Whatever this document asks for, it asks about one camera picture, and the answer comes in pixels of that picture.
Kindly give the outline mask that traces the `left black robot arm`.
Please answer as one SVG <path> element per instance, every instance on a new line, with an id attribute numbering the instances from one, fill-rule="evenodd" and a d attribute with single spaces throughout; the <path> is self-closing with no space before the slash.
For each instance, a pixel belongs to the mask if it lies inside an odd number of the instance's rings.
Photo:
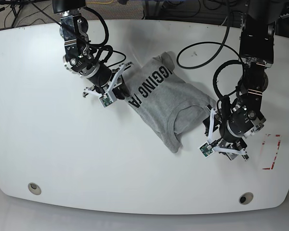
<path id="1" fill-rule="evenodd" d="M 250 0 L 242 17 L 242 31 L 238 60 L 223 63 L 213 75 L 213 88 L 218 96 L 216 106 L 207 105 L 210 116 L 203 121 L 208 140 L 200 151 L 205 157 L 214 152 L 233 160 L 242 156 L 248 160 L 244 139 L 256 134 L 266 118 L 261 112 L 263 92 L 268 86 L 265 70 L 274 63 L 274 35 L 276 21 L 286 4 L 284 0 Z M 230 94 L 222 95 L 217 86 L 220 72 L 240 64 L 243 74 L 230 101 Z"/>

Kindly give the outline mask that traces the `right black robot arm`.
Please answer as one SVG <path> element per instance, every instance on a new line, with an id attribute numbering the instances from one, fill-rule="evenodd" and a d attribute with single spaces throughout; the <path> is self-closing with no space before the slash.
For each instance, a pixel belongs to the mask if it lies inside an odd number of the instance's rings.
<path id="1" fill-rule="evenodd" d="M 115 99 L 124 100 L 130 96 L 125 81 L 118 69 L 106 66 L 115 51 L 108 45 L 109 30 L 105 20 L 95 10 L 86 6 L 84 0 L 54 0 L 53 12 L 60 14 L 60 35 L 65 42 L 65 68 L 92 83 L 89 89 L 100 94 L 107 104 L 111 103 L 109 94 Z M 102 23 L 105 37 L 93 44 L 87 34 L 88 21 L 81 15 L 85 9 L 98 17 Z"/>

